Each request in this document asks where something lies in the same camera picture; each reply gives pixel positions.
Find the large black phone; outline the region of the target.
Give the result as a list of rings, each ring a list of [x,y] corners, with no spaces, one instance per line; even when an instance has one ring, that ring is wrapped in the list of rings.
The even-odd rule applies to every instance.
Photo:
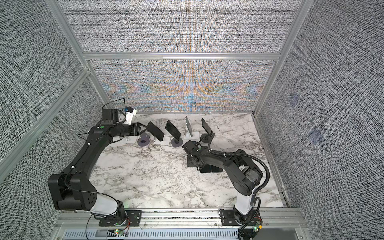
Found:
[[[222,172],[223,172],[223,169],[222,169],[222,168],[219,168],[219,167],[216,167],[216,166],[213,166],[213,165],[211,165],[211,171],[212,171],[212,173],[222,173]]]

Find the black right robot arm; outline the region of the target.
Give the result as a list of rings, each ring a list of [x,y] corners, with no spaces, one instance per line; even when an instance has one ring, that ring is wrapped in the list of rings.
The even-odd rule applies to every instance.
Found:
[[[234,206],[234,219],[244,225],[255,217],[254,206],[260,202],[257,193],[270,180],[270,170],[260,159],[248,155],[243,150],[236,152],[220,152],[202,146],[195,141],[183,145],[187,153],[187,166],[196,168],[200,173],[221,173],[225,171],[237,191]]]

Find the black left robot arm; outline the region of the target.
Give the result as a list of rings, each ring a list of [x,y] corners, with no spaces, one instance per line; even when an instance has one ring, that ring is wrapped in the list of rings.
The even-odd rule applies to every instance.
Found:
[[[132,107],[102,110],[102,119],[87,132],[85,143],[75,158],[59,174],[48,179],[56,210],[89,211],[108,224],[125,224],[124,204],[108,194],[99,193],[89,178],[99,156],[114,143],[115,137],[123,139],[143,133],[142,124],[132,122],[136,113]]]

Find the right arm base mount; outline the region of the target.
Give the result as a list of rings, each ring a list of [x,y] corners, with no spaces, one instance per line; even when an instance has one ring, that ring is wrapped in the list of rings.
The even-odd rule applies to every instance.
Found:
[[[221,223],[226,227],[239,227],[243,226],[250,227],[252,226],[256,231],[262,228],[263,220],[260,216],[260,211],[253,209],[248,214],[242,215],[235,208],[233,209],[219,209],[218,210]]]

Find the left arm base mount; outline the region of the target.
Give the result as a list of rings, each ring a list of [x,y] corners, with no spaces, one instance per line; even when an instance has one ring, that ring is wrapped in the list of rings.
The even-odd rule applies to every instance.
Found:
[[[141,210],[118,211],[117,214],[102,217],[99,221],[99,227],[138,227],[142,218]]]

